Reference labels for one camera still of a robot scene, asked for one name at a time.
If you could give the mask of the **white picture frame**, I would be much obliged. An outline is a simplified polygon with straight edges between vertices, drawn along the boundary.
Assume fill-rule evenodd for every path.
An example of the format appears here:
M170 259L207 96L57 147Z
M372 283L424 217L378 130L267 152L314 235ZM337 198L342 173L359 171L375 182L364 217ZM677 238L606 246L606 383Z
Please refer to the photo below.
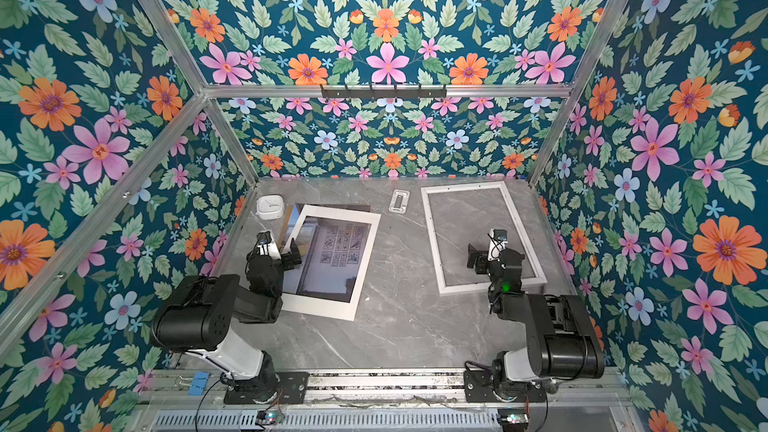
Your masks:
M520 209L503 182L454 183L421 189L424 215L439 294L479 294L488 276L466 265L471 245L498 253L493 231L506 231L506 246L524 254L525 289L548 282Z

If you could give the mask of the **white photo mat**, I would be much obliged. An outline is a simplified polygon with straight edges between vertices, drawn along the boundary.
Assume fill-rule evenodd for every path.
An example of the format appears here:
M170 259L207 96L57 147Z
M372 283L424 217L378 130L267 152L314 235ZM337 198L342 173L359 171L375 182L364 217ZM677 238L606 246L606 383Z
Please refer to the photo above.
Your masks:
M255 250L284 261L283 309L354 321L379 222L372 212L305 205L284 240L260 231Z

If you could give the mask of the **photo of framed pictures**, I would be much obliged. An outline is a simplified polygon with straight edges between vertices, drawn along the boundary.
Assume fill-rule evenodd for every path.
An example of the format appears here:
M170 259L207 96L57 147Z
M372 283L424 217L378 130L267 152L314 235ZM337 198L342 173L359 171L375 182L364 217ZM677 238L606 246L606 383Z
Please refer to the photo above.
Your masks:
M300 232L293 228L304 205L297 203L284 223L283 243L293 241L302 264L284 276L283 291L289 294L349 303L357 282L370 225L364 222L309 216Z

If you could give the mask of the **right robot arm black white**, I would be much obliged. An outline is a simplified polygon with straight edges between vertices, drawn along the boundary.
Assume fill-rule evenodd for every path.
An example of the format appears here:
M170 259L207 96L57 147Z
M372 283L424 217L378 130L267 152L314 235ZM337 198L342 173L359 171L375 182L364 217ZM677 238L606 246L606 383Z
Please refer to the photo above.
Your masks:
M525 345L502 351L489 365L464 363L465 392L482 390L498 400L514 401L545 381L599 379L605 356L583 300L577 295L523 290L526 256L499 245L467 247L467 267L489 278L489 313L524 326Z

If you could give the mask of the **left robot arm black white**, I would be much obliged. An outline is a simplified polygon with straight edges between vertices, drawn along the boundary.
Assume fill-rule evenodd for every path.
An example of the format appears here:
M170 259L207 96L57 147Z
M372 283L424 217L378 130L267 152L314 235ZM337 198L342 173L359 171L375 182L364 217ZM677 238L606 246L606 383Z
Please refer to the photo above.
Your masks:
M249 345L232 323L275 323L282 310L285 273L301 264L293 239L279 250L270 232L258 233L246 256L249 286L241 286L236 274L183 279L153 319L152 344L208 362L222 372L222 382L232 389L275 390L279 379L272 358Z

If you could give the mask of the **white round device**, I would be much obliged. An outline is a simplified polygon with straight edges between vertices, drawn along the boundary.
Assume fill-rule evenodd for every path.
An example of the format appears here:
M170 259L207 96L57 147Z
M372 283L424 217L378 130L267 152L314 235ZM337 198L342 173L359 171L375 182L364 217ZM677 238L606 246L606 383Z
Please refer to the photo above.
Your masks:
M277 220L283 217L285 201L277 194L263 195L256 201L256 216L260 220Z

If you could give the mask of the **blue binder clip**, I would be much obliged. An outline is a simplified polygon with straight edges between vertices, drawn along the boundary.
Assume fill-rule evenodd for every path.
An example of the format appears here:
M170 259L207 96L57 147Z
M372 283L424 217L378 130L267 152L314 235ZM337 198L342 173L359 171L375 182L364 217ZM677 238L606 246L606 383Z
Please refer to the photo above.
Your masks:
M207 390L209 378L209 372L196 372L189 385L188 395L192 397L202 397Z

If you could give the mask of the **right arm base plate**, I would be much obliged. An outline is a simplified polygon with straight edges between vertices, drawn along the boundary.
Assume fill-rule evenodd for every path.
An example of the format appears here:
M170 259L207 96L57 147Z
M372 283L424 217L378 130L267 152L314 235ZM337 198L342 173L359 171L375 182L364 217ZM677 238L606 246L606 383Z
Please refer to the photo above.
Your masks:
M545 403L547 396L542 386L531 382L501 382L494 386L492 374L485 370L469 369L463 372L464 394L468 403Z

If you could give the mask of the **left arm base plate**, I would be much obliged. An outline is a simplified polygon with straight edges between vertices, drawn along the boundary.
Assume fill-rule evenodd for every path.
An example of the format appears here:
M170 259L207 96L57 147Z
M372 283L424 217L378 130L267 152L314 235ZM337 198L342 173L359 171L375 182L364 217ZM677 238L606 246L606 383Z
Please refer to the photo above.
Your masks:
M226 386L226 405L302 404L307 392L309 373L264 371L252 379L221 377Z

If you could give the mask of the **black hook rail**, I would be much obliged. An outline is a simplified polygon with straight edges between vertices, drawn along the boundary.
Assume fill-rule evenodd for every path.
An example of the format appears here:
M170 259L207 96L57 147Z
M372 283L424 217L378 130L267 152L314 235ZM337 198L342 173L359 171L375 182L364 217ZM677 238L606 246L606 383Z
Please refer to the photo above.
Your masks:
M446 86L423 85L356 85L356 86L321 86L324 99L361 99L378 100L380 98L442 99L448 97Z

